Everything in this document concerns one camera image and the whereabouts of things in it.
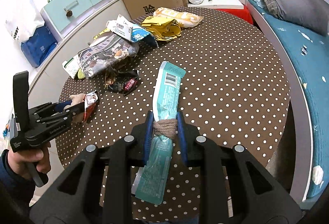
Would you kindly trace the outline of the person's left hand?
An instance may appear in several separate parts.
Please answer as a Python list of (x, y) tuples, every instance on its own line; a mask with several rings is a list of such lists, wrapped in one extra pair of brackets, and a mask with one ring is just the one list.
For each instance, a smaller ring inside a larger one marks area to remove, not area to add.
[(27, 168), (27, 163), (37, 163), (37, 171), (47, 174), (51, 170), (50, 147), (50, 142), (47, 142), (40, 149), (22, 150), (15, 153), (10, 149), (7, 157), (8, 164), (15, 174), (20, 175), (24, 179), (32, 179), (32, 175)]

